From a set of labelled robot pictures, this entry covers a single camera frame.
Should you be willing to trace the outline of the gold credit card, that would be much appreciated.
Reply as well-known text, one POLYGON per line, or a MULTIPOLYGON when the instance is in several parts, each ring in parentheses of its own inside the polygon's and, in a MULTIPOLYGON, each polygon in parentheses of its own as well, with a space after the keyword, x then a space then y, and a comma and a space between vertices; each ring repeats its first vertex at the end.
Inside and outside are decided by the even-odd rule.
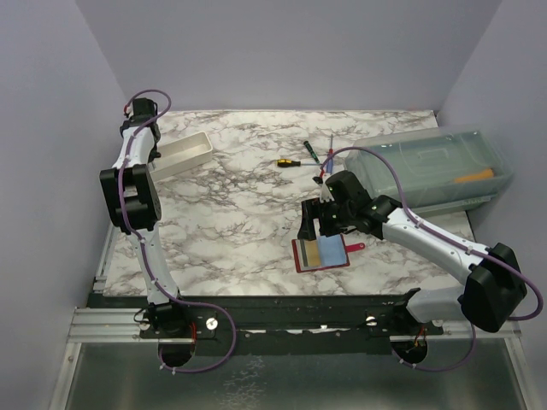
POLYGON ((299 260, 302 269, 317 268, 321 265, 318 242, 301 239, 299 242, 299 260))

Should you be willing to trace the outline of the red card holder wallet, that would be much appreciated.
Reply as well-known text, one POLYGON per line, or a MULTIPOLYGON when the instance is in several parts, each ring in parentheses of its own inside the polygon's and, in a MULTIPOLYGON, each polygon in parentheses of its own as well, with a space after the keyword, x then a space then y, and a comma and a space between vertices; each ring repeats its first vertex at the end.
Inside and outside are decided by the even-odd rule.
POLYGON ((300 239, 291 241, 295 268, 298 273, 315 272, 332 268, 348 267, 350 265, 350 253, 359 252, 366 248, 365 243, 346 244, 342 235, 324 237, 320 236, 318 242, 321 265, 317 268, 302 269, 299 260, 300 239))

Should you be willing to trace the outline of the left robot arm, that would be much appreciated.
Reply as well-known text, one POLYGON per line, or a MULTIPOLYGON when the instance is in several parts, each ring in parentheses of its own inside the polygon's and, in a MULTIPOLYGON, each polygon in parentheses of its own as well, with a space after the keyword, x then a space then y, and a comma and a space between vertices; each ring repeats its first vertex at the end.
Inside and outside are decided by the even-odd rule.
POLYGON ((139 92, 123 114, 121 152, 112 167, 100 172, 100 184, 111 222, 126 234, 144 275, 148 306, 139 323, 149 325, 157 335, 181 337, 189 329, 190 318, 176 302, 179 288, 162 251, 162 209, 149 170, 149 164, 161 156, 157 120, 162 112, 139 92))

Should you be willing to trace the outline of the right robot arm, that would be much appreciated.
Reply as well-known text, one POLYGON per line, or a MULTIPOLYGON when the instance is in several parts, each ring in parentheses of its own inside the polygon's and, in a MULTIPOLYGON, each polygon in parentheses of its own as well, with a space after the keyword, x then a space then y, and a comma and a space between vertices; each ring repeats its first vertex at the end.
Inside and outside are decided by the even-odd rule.
POLYGON ((372 198, 352 172, 328 178, 320 196, 301 203, 301 215, 300 240, 355 229, 415 252, 457 281, 449 288, 407 292, 392 316, 402 334, 413 334, 434 320, 467 320, 482 331, 495 333, 526 296, 510 247, 468 241, 406 211, 396 199, 372 198))

